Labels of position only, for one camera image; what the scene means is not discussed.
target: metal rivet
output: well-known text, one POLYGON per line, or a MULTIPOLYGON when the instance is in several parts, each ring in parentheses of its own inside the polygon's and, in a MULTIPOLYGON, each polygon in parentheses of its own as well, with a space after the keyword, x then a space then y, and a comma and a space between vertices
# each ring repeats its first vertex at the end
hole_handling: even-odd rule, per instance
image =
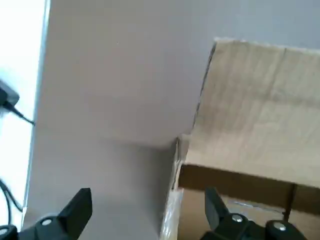
POLYGON ((286 230, 286 226, 283 225, 281 222, 278 222, 278 221, 274 222, 274 223, 273 223, 273 226, 274 226, 276 229, 280 230, 280 231, 285 231, 285 230, 286 230))
POLYGON ((48 218, 48 219, 43 220, 43 221, 41 222, 41 224, 42 224, 43 226, 46 226, 46 225, 49 225, 51 222, 52 222, 52 220, 51 220, 50 218, 48 218))
POLYGON ((237 223, 241 223, 242 222, 242 217, 240 215, 232 215, 232 220, 236 221, 237 223))
POLYGON ((0 235, 6 234, 8 232, 8 228, 0 229, 0 235))

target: cardboard box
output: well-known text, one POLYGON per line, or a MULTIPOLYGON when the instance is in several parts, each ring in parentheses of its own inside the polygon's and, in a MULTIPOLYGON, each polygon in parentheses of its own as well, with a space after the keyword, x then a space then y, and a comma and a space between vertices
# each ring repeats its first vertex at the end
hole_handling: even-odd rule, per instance
POLYGON ((309 240, 320 238, 319 79, 317 51, 216 42, 194 128, 177 144, 179 240, 209 230, 207 187, 258 224, 287 218, 309 240))

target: cardboard flap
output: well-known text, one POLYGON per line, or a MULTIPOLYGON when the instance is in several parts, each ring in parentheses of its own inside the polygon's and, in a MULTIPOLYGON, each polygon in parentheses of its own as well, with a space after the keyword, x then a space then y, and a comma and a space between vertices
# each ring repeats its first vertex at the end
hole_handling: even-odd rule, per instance
POLYGON ((318 53, 218 41, 185 164, 319 188, 319 93, 318 53))

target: white surface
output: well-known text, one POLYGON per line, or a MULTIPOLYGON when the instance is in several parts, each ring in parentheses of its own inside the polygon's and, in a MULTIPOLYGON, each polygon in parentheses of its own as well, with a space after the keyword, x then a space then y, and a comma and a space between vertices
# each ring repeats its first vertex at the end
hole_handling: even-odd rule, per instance
POLYGON ((26 224, 92 187, 82 239, 156 239, 151 196, 171 166, 106 139, 162 146, 190 129, 214 37, 319 48, 319 4, 52 1, 26 224))
MULTIPOLYGON (((44 0, 0 0, 0 79, 20 96, 16 108, 33 119, 42 39, 44 0)), ((23 205, 26 193, 33 126, 12 113, 0 113, 0 178, 23 205)), ((8 222, 0 193, 0 225, 8 222)), ((12 207, 18 229, 22 214, 12 207)))

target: black clamp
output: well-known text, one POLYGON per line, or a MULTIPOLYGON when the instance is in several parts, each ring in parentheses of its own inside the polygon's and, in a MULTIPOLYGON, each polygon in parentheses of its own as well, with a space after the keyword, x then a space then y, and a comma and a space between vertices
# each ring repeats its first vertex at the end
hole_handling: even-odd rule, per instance
POLYGON ((205 191, 205 215, 211 231, 201 240, 307 240, 287 221, 271 220, 262 227, 241 214, 230 213, 214 188, 205 191))
POLYGON ((45 217, 21 232, 14 225, 0 226, 0 240, 76 240, 91 215, 91 190, 81 188, 57 216, 45 217))

